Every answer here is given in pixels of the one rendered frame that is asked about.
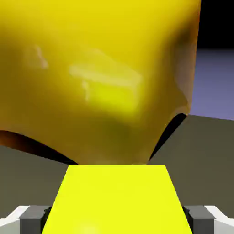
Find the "small yellow cube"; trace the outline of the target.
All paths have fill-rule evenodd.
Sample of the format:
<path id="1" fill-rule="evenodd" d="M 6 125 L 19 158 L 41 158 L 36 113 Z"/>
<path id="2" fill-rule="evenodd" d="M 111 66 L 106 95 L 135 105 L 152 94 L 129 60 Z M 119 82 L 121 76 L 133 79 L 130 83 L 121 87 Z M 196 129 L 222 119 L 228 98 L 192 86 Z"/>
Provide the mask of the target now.
<path id="1" fill-rule="evenodd" d="M 42 234 L 192 234 L 164 165 L 70 165 Z"/>

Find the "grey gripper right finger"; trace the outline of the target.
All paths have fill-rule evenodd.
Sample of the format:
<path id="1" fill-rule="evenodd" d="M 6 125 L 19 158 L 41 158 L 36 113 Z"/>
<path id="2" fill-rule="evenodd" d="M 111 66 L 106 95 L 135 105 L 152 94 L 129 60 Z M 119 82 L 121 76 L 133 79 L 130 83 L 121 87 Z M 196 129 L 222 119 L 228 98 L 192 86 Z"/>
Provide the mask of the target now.
<path id="1" fill-rule="evenodd" d="M 216 206 L 183 206 L 183 211 L 193 234 L 234 234 L 234 219 Z"/>

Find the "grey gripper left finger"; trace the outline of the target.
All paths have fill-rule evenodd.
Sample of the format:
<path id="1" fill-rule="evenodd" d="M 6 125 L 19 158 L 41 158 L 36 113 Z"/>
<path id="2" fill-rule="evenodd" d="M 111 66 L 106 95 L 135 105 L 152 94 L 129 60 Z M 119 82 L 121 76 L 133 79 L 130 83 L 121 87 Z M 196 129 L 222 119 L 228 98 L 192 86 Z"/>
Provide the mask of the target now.
<path id="1" fill-rule="evenodd" d="M 0 218 L 0 234 L 42 234 L 51 206 L 18 206 Z"/>

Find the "large yellow box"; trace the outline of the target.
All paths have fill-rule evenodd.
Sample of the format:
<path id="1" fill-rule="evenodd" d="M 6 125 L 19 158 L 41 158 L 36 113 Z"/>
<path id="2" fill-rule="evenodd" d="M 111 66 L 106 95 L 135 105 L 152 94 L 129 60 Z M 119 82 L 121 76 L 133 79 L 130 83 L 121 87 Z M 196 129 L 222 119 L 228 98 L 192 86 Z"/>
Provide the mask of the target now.
<path id="1" fill-rule="evenodd" d="M 191 109 L 201 0 L 0 0 L 0 146 L 146 164 Z"/>

